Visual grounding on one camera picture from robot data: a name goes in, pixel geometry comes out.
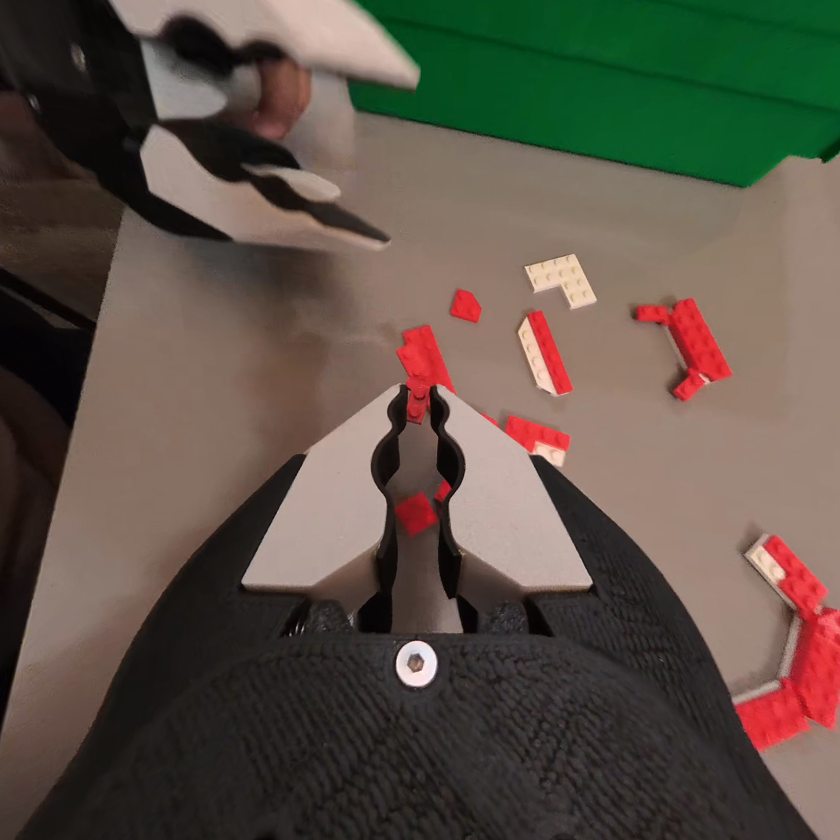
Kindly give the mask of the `red L-shaped lego plate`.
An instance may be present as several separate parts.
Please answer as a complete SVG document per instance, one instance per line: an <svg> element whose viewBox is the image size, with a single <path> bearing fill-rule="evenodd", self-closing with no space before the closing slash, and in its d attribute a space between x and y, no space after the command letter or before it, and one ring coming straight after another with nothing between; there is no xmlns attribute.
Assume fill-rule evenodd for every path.
<svg viewBox="0 0 840 840"><path fill-rule="evenodd" d="M530 455L546 459L556 469L562 468L571 445L569 435L514 415L508 416L505 432Z"/></svg>

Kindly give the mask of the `red and white lego wedge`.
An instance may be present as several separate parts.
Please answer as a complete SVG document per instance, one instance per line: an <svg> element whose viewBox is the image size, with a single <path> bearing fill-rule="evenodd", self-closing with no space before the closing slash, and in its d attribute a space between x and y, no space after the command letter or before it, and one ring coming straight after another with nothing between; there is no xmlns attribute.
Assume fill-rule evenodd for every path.
<svg viewBox="0 0 840 840"><path fill-rule="evenodd" d="M571 378L541 310L527 314L518 327L518 338L535 385L552 396L571 394Z"/></svg>

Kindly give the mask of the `large red white lego frame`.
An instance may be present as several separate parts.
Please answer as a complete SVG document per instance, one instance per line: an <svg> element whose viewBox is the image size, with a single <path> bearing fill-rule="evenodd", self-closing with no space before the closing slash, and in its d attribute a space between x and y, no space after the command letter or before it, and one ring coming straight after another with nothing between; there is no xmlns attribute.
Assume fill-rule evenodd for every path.
<svg viewBox="0 0 840 840"><path fill-rule="evenodd" d="M832 730L839 704L839 611L828 590L775 534L742 554L780 598L790 619L776 675L732 699L744 731L763 752L807 732Z"/></svg>

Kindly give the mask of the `red square lego plate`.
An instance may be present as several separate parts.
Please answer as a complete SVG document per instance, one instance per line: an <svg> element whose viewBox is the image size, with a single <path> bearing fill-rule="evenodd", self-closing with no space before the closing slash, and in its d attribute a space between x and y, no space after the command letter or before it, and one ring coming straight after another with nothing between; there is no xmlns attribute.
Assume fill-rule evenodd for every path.
<svg viewBox="0 0 840 840"><path fill-rule="evenodd" d="M410 539L438 523L434 504L422 491L399 501L394 510L396 519Z"/></svg>

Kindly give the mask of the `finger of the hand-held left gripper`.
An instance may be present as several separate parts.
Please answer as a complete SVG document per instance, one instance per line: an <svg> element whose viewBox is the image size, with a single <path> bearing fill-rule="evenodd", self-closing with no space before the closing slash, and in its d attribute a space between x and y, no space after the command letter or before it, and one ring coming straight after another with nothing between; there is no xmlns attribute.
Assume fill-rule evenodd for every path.
<svg viewBox="0 0 840 840"><path fill-rule="evenodd" d="M257 70L209 70L165 43L176 23L207 26L225 47L277 48L306 68L413 90L414 60L355 2L116 1L113 10L140 42L156 122L204 120L259 100Z"/></svg>
<svg viewBox="0 0 840 840"><path fill-rule="evenodd" d="M307 171L234 162L230 175L217 175L160 125L146 135L140 158L153 196L236 243L372 251L391 243L388 234L338 204L335 185Z"/></svg>

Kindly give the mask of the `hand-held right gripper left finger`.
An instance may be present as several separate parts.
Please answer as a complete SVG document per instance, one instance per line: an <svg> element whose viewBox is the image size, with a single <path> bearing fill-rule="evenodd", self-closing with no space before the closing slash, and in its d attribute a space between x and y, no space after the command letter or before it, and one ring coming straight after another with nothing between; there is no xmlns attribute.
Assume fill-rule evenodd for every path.
<svg viewBox="0 0 840 840"><path fill-rule="evenodd" d="M393 385L310 447L243 578L357 611L389 596L396 527L386 484L400 466L403 387Z"/></svg>

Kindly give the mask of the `red lego plate assembly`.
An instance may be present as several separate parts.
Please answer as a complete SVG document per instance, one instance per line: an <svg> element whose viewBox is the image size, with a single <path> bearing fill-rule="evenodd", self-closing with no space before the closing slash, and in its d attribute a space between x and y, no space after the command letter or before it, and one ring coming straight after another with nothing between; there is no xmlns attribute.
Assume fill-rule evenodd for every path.
<svg viewBox="0 0 840 840"><path fill-rule="evenodd" d="M694 298L678 300L672 306L640 305L634 317L668 332L685 370L671 390L677 400L687 403L709 384L732 377L732 368Z"/></svg>

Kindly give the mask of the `white L-shaped lego plate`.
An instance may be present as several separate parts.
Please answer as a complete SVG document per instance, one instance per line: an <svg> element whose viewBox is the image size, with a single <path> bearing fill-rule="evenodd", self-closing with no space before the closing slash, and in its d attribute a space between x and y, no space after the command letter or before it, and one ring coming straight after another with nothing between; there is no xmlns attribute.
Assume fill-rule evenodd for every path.
<svg viewBox="0 0 840 840"><path fill-rule="evenodd" d="M546 259L524 267L533 293L560 290L570 310L591 306L596 295L575 254Z"/></svg>

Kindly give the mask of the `person's left hand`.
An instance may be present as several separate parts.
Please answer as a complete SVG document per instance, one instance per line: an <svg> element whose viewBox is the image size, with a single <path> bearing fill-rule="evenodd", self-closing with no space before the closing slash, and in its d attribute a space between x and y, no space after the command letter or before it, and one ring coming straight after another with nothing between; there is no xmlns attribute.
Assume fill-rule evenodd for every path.
<svg viewBox="0 0 840 840"><path fill-rule="evenodd" d="M260 97L250 117L251 130L269 141L283 140L309 106L311 72L290 58L261 61L258 71Z"/></svg>

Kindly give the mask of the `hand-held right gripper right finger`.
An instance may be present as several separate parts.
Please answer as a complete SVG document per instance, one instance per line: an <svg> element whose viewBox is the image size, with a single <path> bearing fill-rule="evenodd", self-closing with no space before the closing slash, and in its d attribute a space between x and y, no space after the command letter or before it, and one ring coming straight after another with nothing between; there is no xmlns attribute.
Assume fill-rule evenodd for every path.
<svg viewBox="0 0 840 840"><path fill-rule="evenodd" d="M438 569L467 603L587 592L592 577L527 450L443 385L430 390L441 503Z"/></svg>

